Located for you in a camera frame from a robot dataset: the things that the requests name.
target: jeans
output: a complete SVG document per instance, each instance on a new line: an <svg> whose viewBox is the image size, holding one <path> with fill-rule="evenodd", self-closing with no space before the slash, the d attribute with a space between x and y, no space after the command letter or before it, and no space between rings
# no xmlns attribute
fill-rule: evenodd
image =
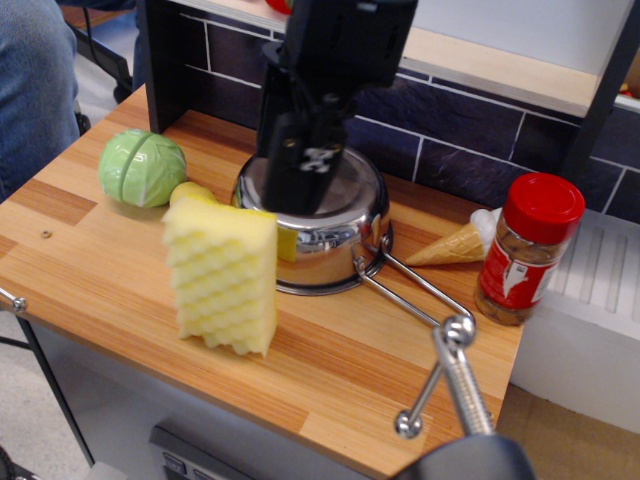
<svg viewBox="0 0 640 480"><path fill-rule="evenodd" d="M76 40L60 8L54 0L1 3L0 203L79 136L73 108ZM104 10L135 7L135 0L59 3Z"/></svg>

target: yellow sponge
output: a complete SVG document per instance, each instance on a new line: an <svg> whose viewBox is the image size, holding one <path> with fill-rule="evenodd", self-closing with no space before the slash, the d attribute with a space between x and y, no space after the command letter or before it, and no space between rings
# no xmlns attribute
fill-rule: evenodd
<svg viewBox="0 0 640 480"><path fill-rule="evenodd" d="M277 217L187 196L162 221L180 337L266 355L277 323Z"/></svg>

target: spice jar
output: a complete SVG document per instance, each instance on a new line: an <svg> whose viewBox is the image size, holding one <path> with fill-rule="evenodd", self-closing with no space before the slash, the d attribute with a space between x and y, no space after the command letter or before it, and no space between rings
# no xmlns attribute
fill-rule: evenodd
<svg viewBox="0 0 640 480"><path fill-rule="evenodd" d="M511 185L476 287L482 313L520 325L534 312L585 210L567 180L529 173Z"/></svg>

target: stainless steel pot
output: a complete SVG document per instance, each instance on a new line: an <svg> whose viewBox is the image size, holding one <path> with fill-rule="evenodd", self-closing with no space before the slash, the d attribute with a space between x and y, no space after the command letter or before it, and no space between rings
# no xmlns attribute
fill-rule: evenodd
<svg viewBox="0 0 640 480"><path fill-rule="evenodd" d="M254 156L245 164L232 204L263 210L260 198L266 168L264 157ZM325 295L355 287L361 279L354 269L354 255L366 256L364 270L374 275L385 261L379 252L381 239L392 237L384 180L367 158L346 150L318 211L310 216L279 213L278 228L280 248L290 249L279 255L279 290Z"/></svg>

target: toy ice cream cone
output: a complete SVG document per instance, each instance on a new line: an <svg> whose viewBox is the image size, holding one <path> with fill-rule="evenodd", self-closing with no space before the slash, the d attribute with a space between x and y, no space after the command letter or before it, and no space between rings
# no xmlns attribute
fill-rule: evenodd
<svg viewBox="0 0 640 480"><path fill-rule="evenodd" d="M464 227L414 253L405 263L417 267L484 260L495 236L501 211L502 209L473 212L471 221Z"/></svg>

